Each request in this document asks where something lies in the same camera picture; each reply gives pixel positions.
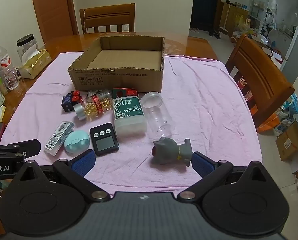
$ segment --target gold chain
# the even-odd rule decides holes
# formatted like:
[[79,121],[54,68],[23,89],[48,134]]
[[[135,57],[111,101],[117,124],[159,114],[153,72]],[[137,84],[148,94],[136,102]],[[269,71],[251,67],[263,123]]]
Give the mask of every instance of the gold chain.
[[83,9],[83,34],[85,34],[85,9]]

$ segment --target barcode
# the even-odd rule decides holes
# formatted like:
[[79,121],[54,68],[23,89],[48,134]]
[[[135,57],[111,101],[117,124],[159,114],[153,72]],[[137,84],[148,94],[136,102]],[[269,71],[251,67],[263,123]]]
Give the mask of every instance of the barcode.
[[51,142],[57,142],[57,139],[51,137],[51,138],[50,138],[50,141],[51,141]]
[[63,123],[58,130],[62,131],[65,128],[66,125],[67,125],[66,123]]

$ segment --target gray cat toy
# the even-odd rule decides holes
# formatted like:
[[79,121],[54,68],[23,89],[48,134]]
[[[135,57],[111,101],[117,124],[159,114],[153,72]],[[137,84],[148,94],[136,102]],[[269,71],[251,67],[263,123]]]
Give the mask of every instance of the gray cat toy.
[[159,141],[153,142],[152,148],[153,163],[166,164],[180,160],[188,167],[190,166],[191,156],[193,154],[189,139],[185,139],[184,144],[177,144],[174,140],[161,137]]

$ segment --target cardboard box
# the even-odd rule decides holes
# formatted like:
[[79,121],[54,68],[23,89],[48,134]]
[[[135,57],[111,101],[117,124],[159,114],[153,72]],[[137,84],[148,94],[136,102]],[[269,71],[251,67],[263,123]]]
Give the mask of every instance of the cardboard box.
[[46,49],[43,49],[38,54],[34,55],[24,66],[18,68],[23,78],[35,78],[49,63],[51,57]]
[[100,37],[69,67],[76,90],[134,88],[161,92],[164,37]]
[[290,159],[298,151],[298,123],[294,122],[276,139],[280,159]]

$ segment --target pink towel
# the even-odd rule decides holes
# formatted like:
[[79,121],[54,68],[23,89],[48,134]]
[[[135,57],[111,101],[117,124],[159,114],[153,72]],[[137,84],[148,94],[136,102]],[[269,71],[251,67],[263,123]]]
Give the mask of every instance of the pink towel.
[[[81,122],[75,113],[65,113],[61,108],[62,97],[74,90],[67,69],[79,55],[81,52],[60,54],[44,71],[8,124],[2,145],[39,139],[42,150],[32,159],[48,165],[60,158],[73,157],[63,147],[55,157],[43,152],[61,121],[74,121],[74,130],[87,133],[92,127],[113,124],[113,112],[93,122]],[[165,56],[161,95],[175,123],[172,138],[177,143],[189,138],[193,151],[238,166],[248,165],[252,160],[262,161],[247,104],[221,62]],[[191,166],[152,165],[150,130],[145,137],[119,140],[119,143],[118,152],[98,157],[94,168],[85,176],[110,194],[116,191],[177,194],[201,179]]]

